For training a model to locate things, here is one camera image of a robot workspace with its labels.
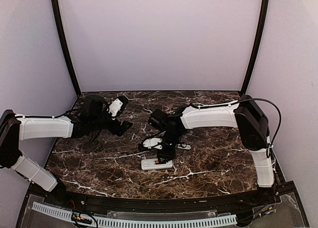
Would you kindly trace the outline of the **white battery cover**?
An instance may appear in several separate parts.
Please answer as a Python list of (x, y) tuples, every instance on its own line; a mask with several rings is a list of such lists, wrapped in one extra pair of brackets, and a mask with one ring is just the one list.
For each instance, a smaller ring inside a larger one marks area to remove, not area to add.
[(183, 150), (190, 150), (191, 149), (191, 145), (186, 145), (186, 144), (178, 144), (177, 145), (178, 149), (183, 149)]

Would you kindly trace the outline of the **white remote control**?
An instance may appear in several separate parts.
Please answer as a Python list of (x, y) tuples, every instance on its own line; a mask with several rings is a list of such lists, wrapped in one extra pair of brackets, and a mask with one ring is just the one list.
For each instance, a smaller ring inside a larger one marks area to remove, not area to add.
[(141, 161), (142, 170), (159, 170), (159, 169), (169, 169), (172, 167), (173, 167), (172, 160), (166, 163), (159, 163), (157, 159), (143, 159)]

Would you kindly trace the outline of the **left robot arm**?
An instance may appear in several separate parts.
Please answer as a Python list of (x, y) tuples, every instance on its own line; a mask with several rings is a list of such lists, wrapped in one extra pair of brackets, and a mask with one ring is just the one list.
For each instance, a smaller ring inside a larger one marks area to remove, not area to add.
[(84, 98), (79, 109), (72, 109), (58, 116), (32, 116), (6, 110), (0, 118), (0, 166), (9, 168), (51, 192), (50, 197), (59, 206), (70, 202), (70, 195), (61, 187), (62, 182), (51, 172), (31, 160), (19, 149), (19, 143), (29, 139), (72, 138), (78, 139), (94, 132), (108, 130), (122, 136), (132, 123), (119, 121), (129, 100), (118, 96), (112, 103), (103, 97), (91, 95)]

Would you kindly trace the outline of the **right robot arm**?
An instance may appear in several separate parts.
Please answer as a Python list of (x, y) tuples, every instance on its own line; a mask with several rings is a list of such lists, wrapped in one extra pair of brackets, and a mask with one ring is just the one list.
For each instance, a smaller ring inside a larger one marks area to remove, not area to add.
[(271, 150), (275, 136), (270, 135), (269, 120), (258, 106), (258, 98), (244, 95), (231, 102), (204, 105), (191, 103), (177, 108), (168, 114), (155, 110), (148, 123), (163, 136), (149, 136), (142, 142), (146, 149), (156, 149), (159, 164), (173, 160), (175, 149), (181, 137), (188, 130), (205, 127), (237, 128), (243, 146), (252, 155), (257, 174), (257, 185), (253, 200), (264, 205), (273, 196), (274, 168), (271, 161)]

